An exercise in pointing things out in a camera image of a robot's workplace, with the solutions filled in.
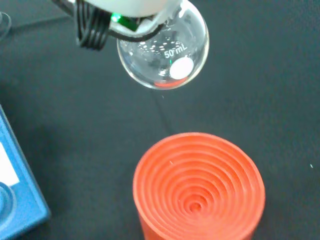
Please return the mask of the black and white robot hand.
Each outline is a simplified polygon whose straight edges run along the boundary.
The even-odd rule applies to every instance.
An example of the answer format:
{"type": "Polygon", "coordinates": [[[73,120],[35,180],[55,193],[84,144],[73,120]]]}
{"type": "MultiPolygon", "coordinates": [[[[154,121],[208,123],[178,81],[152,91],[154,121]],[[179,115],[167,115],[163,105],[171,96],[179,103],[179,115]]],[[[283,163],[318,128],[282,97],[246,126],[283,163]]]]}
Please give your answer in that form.
{"type": "Polygon", "coordinates": [[[156,36],[179,0],[55,0],[73,18],[76,44],[100,51],[109,36],[132,43],[156,36]]]}

